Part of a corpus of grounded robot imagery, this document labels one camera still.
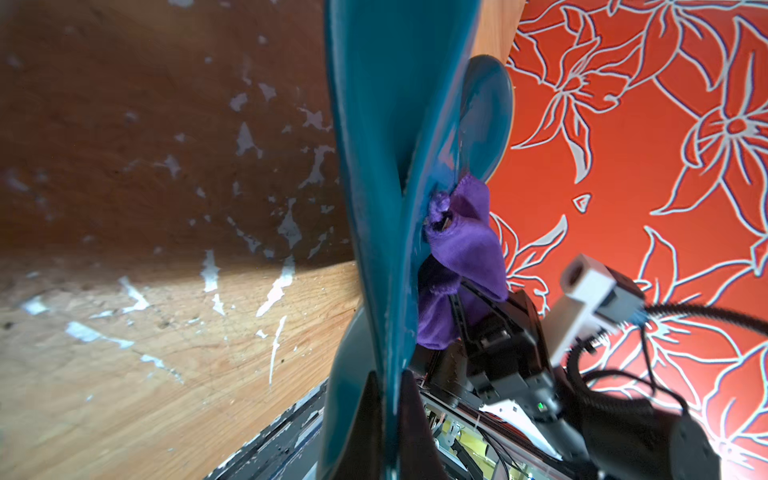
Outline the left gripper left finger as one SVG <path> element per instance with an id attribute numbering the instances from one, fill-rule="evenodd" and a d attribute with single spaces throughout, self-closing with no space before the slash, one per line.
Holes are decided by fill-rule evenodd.
<path id="1" fill-rule="evenodd" d="M 384 413 L 378 376 L 371 371 L 355 412 L 334 480 L 379 480 L 384 474 Z"/>

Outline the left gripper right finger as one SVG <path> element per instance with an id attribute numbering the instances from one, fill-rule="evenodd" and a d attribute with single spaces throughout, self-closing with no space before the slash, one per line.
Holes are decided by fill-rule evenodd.
<path id="1" fill-rule="evenodd" d="M 427 422 L 419 388 L 410 370 L 404 370 L 401 375 L 398 457 L 401 479 L 447 478 Z"/>

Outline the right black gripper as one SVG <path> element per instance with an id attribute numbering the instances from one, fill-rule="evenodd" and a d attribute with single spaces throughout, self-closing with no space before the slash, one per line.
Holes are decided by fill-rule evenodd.
<path id="1" fill-rule="evenodd" d="M 438 297 L 431 317 L 451 327 L 444 349 L 418 347 L 411 370 L 443 405 L 477 410 L 514 402 L 575 479 L 716 479 L 720 459 L 686 408 L 619 399 L 588 388 L 560 362 L 624 323 L 644 326 L 645 296 L 629 277 L 587 257 L 562 276 L 565 296 L 541 319 L 529 296 L 503 300 L 429 259 L 420 290 Z"/>

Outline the purple cloth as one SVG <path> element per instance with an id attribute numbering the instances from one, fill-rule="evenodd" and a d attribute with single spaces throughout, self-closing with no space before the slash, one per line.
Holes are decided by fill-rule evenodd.
<path id="1" fill-rule="evenodd" d="M 462 280 L 471 281 L 494 302 L 508 298 L 501 246 L 490 227 L 487 185 L 467 174 L 452 192 L 436 192 L 428 204 L 424 238 L 431 254 L 418 272 L 417 343 L 443 350 L 460 336 L 451 295 L 459 296 L 470 325 L 491 313 L 484 302 L 461 287 Z"/>

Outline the teal boot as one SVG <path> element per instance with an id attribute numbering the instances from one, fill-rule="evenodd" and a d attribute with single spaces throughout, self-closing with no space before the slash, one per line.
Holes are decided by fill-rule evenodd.
<path id="1" fill-rule="evenodd" d="M 378 376 L 384 474 L 401 479 L 401 375 L 417 343 L 420 265 L 433 192 L 460 176 L 459 111 L 478 1 L 330 1 L 328 85 L 362 304 L 327 385 L 316 475 L 333 479 L 366 378 Z"/>

